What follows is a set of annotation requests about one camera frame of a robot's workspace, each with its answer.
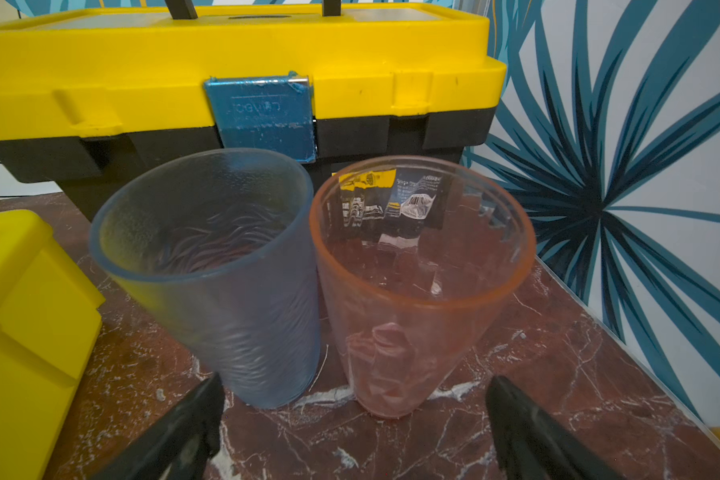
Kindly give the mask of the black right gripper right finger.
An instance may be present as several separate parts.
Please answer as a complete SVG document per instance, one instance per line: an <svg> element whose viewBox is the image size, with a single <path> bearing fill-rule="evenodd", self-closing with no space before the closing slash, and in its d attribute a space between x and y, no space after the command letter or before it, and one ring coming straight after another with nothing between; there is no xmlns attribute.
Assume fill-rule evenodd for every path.
<svg viewBox="0 0 720 480"><path fill-rule="evenodd" d="M485 404L499 468L508 479L620 479L505 376L488 384Z"/></svg>

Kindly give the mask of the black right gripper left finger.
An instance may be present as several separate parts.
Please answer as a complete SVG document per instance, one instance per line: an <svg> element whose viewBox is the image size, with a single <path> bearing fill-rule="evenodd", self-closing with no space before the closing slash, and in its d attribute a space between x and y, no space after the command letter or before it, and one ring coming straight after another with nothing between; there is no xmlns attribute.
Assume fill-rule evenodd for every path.
<svg viewBox="0 0 720 480"><path fill-rule="evenodd" d="M188 392L94 475L96 479L201 479L221 447L225 392L215 373Z"/></svg>

